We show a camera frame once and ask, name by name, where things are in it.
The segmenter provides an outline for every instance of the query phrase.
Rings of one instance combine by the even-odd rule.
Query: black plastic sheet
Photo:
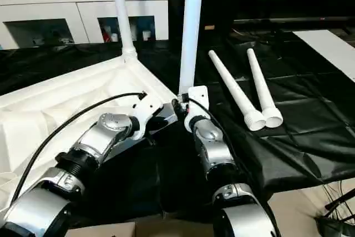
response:
[[[246,50],[253,47],[284,124],[258,132],[243,117],[207,53],[214,49],[253,104],[260,108]],[[138,45],[139,60],[178,92],[180,44]],[[120,54],[115,43],[0,51],[0,94]],[[267,196],[355,177],[354,83],[293,34],[269,42],[213,39],[197,53],[195,85],[207,85],[210,110]],[[116,222],[178,210],[203,210],[210,201],[192,136],[182,123],[104,164],[85,196],[86,216]],[[107,213],[106,207],[112,206]]]

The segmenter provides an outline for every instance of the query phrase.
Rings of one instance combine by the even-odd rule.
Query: white pipe threaded end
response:
[[[263,114],[258,110],[252,110],[244,116],[244,122],[252,132],[264,128],[266,121]]]

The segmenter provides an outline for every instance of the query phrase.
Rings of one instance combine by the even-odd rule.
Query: metal bracket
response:
[[[195,86],[189,88],[189,98],[199,102],[206,109],[209,108],[209,93],[206,86]],[[196,116],[204,116],[207,119],[210,119],[208,113],[206,113],[202,108],[200,108],[197,104],[189,101],[189,113],[187,114],[184,125],[187,131],[192,133],[192,129],[190,128],[190,121],[192,118]]]
[[[134,132],[131,137],[132,140],[139,140],[143,138],[146,124],[149,119],[153,117],[153,114],[162,107],[163,103],[159,98],[153,95],[147,95],[137,104],[134,111],[130,114],[130,116],[136,117],[139,122],[139,130]]]

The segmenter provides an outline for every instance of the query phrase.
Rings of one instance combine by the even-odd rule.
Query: vertical white pole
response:
[[[118,25],[120,27],[120,34],[122,39],[122,55],[125,59],[137,57],[135,47],[133,46],[131,29],[129,27],[129,20],[125,0],[115,0]]]
[[[194,86],[200,13],[201,0],[185,0],[179,94],[187,93]]]

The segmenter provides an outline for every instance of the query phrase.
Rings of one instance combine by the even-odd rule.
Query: white pvc pipe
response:
[[[185,0],[179,94],[187,93],[194,86],[200,13],[201,0]]]
[[[125,0],[115,0],[115,5],[122,40],[122,55],[126,57],[125,59],[131,56],[136,57],[136,50],[133,46]]]
[[[228,87],[228,90],[231,93],[235,103],[237,103],[240,111],[242,111],[244,115],[244,122],[248,126],[249,130],[255,131],[262,129],[265,126],[264,116],[260,111],[255,109],[243,90],[234,80],[233,76],[223,65],[217,54],[211,50],[209,51],[209,56],[212,59],[212,62],[214,63],[224,83]]]
[[[259,97],[260,106],[262,108],[262,114],[266,119],[266,126],[269,128],[278,127],[283,122],[281,112],[276,108],[275,103],[271,97],[264,75],[262,74],[261,68],[256,59],[254,50],[249,48],[247,50],[247,54],[255,82],[257,95]]]

